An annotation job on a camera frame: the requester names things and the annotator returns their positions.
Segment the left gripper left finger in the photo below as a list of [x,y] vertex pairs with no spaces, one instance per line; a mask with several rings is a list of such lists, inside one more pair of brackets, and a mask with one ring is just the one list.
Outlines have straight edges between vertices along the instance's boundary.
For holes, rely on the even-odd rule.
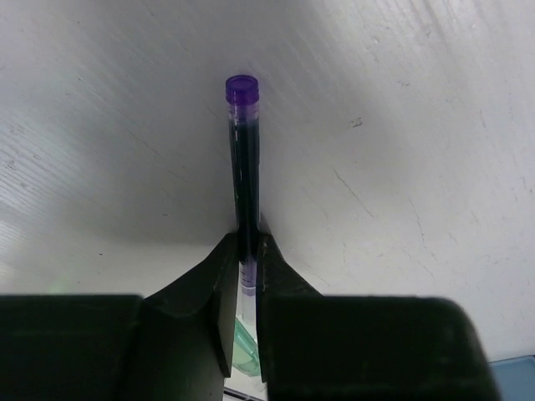
[[221,399],[237,276],[237,238],[228,234],[149,297],[2,297],[2,399]]

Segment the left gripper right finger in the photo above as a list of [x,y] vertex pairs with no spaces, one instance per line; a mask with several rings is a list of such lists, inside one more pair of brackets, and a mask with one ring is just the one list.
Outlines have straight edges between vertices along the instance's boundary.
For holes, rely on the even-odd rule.
[[441,297],[328,296],[269,234],[257,261],[257,335],[271,400],[498,400],[471,319]]

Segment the purple pen refill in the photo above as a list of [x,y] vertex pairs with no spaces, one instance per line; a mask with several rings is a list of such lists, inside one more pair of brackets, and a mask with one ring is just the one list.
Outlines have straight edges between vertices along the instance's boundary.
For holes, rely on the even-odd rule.
[[259,83],[239,74],[226,81],[228,131],[240,262],[242,320],[256,320],[257,248],[259,238]]

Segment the green eraser capsule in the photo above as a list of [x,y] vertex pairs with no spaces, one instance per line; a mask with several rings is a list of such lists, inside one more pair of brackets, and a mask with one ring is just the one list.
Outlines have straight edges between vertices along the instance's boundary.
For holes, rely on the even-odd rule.
[[261,376],[257,342],[238,318],[234,326],[232,366],[248,377]]

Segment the light blue bin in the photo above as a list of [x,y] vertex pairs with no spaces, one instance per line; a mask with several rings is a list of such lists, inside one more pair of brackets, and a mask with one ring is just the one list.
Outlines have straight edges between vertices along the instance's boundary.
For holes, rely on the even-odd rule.
[[533,355],[492,362],[490,366],[503,401],[535,400]]

